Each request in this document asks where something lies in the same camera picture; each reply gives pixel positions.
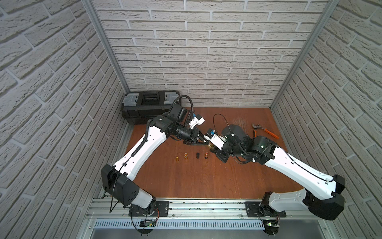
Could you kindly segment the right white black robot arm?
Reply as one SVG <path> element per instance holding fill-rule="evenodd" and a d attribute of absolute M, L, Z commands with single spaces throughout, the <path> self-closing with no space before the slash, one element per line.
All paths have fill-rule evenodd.
<path fill-rule="evenodd" d="M 321 219 L 333 221 L 343 212 L 345 199 L 341 193 L 345 189 L 344 177 L 322 173 L 265 136 L 251 138 L 237 125 L 229 125 L 221 135 L 209 129 L 204 137 L 212 143 L 211 151 L 222 162 L 233 157 L 240 164 L 259 163 L 303 186 L 294 192 L 265 193 L 259 204 L 262 215 L 272 217 L 284 211 L 309 211 Z"/>

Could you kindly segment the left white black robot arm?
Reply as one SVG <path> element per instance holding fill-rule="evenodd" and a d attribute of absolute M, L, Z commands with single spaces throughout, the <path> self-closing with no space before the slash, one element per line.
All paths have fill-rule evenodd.
<path fill-rule="evenodd" d="M 100 172 L 105 192 L 125 207 L 139 207 L 145 216 L 155 211 L 156 198 L 136 185 L 134 179 L 156 148 L 169 137 L 180 139 L 186 145 L 208 144 L 198 129 L 205 122 L 204 118 L 196 115 L 194 109 L 182 107 L 179 103 L 182 98 L 178 96 L 167 112 L 149 119 L 138 143 L 119 161 L 106 164 Z"/>

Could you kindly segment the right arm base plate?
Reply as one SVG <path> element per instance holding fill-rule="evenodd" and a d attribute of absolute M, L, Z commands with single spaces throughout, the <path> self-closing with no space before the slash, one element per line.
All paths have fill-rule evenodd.
<path fill-rule="evenodd" d="M 268 205 L 262 205 L 257 201 L 245 202 L 246 213 L 248 218 L 257 218 L 257 217 L 269 217 L 269 218 L 285 218 L 286 212 L 281 211 L 277 212 Z"/>

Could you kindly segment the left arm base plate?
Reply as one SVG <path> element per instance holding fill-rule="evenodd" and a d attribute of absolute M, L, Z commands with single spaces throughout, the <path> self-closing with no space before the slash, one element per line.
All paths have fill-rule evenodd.
<path fill-rule="evenodd" d="M 142 208 L 131 204 L 129 217 L 167 217 L 169 211 L 169 201 L 153 201 L 148 207 Z"/>

